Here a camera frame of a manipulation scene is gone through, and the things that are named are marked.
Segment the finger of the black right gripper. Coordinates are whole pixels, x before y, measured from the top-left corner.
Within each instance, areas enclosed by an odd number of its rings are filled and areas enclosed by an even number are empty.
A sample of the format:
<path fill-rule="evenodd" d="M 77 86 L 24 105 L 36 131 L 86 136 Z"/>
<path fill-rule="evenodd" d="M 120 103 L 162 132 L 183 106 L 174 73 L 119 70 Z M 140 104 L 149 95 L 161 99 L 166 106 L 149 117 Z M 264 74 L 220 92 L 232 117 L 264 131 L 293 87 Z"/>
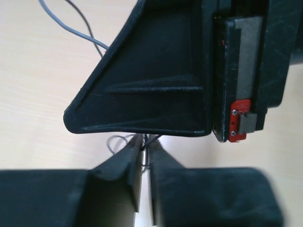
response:
<path fill-rule="evenodd" d="M 139 0 L 63 115 L 76 134 L 212 130 L 211 0 Z"/>

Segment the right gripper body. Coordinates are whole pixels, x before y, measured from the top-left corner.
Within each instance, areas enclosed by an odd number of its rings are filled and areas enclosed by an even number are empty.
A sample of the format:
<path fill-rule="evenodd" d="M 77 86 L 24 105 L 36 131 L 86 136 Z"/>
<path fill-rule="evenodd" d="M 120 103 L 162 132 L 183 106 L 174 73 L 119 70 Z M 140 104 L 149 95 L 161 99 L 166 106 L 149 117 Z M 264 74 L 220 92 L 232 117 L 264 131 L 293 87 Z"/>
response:
<path fill-rule="evenodd" d="M 212 37 L 213 132 L 219 142 L 264 128 L 283 99 L 291 65 L 303 62 L 300 0 L 205 0 Z"/>

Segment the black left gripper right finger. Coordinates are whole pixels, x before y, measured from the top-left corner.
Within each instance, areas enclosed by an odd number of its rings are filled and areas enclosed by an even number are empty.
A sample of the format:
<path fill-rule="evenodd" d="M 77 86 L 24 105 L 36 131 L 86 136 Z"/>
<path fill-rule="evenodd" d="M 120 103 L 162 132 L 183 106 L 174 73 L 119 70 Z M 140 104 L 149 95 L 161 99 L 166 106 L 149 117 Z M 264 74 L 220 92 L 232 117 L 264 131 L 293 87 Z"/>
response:
<path fill-rule="evenodd" d="M 161 145 L 146 143 L 152 223 L 159 227 L 281 227 L 267 177 L 251 167 L 186 168 Z"/>

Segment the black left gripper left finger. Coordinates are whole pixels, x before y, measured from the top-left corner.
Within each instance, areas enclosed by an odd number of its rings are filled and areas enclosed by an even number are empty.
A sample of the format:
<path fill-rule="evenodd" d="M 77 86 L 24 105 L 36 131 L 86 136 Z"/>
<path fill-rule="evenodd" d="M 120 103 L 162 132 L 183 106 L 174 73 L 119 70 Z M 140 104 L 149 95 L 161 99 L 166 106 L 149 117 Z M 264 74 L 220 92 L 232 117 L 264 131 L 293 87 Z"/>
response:
<path fill-rule="evenodd" d="M 2 170 L 1 226 L 134 226 L 142 143 L 142 135 L 134 135 L 119 152 L 91 170 Z"/>

